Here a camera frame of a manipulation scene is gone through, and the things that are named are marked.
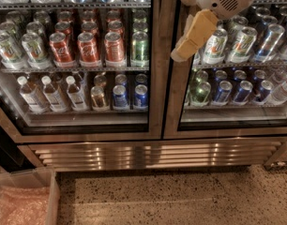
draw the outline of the beverage cooler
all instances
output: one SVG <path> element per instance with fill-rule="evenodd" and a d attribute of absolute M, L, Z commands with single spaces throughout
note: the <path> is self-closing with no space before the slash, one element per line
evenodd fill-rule
<path fill-rule="evenodd" d="M 273 9 L 270 31 L 261 17 Z M 33 165 L 59 172 L 268 166 L 287 149 L 284 9 L 256 0 L 177 63 L 191 12 L 179 0 L 0 0 L 0 125 Z M 253 44 L 238 58 L 245 32 Z"/>

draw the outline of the ventilation grille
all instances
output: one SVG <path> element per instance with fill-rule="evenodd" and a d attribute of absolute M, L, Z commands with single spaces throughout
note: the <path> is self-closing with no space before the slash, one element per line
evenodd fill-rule
<path fill-rule="evenodd" d="M 237 0 L 219 0 L 221 5 L 227 10 L 232 11 L 236 10 L 238 6 Z"/>

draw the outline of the robotic arm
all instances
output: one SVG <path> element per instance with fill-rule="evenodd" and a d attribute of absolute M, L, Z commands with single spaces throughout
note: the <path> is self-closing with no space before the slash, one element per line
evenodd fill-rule
<path fill-rule="evenodd" d="M 171 57 L 183 62 L 194 55 L 208 41 L 217 29 L 218 20 L 227 20 L 249 7 L 254 0 L 181 0 L 187 6 L 201 8 L 189 15 L 184 36 L 177 42 Z"/>

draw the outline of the bottle cap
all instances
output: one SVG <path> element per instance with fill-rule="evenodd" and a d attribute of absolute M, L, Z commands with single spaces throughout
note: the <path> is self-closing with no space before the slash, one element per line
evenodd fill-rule
<path fill-rule="evenodd" d="M 51 83 L 51 79 L 48 76 L 42 77 L 41 81 L 44 85 Z"/>
<path fill-rule="evenodd" d="M 67 77 L 67 83 L 68 85 L 74 84 L 75 83 L 75 79 L 73 76 L 68 76 Z"/>
<path fill-rule="evenodd" d="M 18 83 L 19 85 L 25 85 L 26 83 L 28 83 L 28 81 L 24 76 L 22 76 L 18 78 Z"/>

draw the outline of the floor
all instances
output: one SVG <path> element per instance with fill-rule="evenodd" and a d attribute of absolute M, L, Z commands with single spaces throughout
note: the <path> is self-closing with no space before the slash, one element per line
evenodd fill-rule
<path fill-rule="evenodd" d="M 287 225 L 287 169 L 60 174 L 58 225 Z"/>

